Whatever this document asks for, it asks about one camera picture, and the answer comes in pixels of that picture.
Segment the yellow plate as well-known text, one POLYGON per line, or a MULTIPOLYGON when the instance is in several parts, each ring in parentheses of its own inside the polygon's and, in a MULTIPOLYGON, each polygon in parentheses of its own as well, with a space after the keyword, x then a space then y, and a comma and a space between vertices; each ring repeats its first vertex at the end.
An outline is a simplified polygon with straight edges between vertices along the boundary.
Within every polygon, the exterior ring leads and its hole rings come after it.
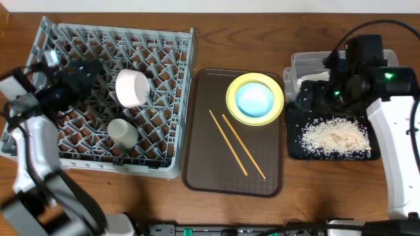
POLYGON ((230 114, 239 122, 250 126, 263 126, 273 122, 282 112, 285 98, 282 88, 271 77, 262 73, 246 73, 235 78, 226 91, 226 105, 230 114), (248 83, 266 85, 274 95, 274 105, 271 111, 263 117, 252 118, 244 115, 236 106, 236 93, 240 87, 248 83))

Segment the light blue bowl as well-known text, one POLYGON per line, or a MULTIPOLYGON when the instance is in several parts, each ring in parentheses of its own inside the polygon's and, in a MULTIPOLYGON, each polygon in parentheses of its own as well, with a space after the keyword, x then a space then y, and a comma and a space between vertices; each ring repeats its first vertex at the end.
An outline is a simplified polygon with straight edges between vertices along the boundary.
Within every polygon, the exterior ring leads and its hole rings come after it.
POLYGON ((273 93, 261 83, 245 84, 236 93, 236 106, 248 117, 263 117, 271 111, 273 105, 273 93))

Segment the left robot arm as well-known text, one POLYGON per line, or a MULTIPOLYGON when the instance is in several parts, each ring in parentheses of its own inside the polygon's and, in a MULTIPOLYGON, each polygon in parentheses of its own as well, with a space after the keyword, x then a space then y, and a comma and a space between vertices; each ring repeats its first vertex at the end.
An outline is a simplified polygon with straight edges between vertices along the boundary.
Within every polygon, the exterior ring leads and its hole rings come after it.
POLYGON ((61 167, 58 154, 58 114, 90 96, 99 60, 68 63, 59 68, 54 50, 39 62, 1 76, 8 100, 1 116, 17 146, 18 170, 14 197, 1 212, 20 235, 136 235, 126 214, 105 214, 99 204, 61 167))

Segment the white cup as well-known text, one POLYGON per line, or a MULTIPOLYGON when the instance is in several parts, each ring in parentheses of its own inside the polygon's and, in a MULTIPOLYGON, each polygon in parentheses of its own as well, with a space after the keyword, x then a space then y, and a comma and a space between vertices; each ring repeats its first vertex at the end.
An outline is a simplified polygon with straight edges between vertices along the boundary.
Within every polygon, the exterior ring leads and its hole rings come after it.
POLYGON ((107 133, 115 144, 124 148, 133 147, 138 141, 137 129, 124 119, 113 119, 107 126, 107 133))

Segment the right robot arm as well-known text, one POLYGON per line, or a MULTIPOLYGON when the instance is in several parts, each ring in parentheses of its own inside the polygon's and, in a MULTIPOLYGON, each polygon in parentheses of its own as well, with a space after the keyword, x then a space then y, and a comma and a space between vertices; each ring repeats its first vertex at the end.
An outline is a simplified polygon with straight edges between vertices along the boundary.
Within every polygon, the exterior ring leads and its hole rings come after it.
POLYGON ((308 75, 287 105, 289 152, 312 160, 381 159, 388 215, 419 214, 419 84, 411 68, 391 66, 379 35, 333 51, 324 75, 308 75))

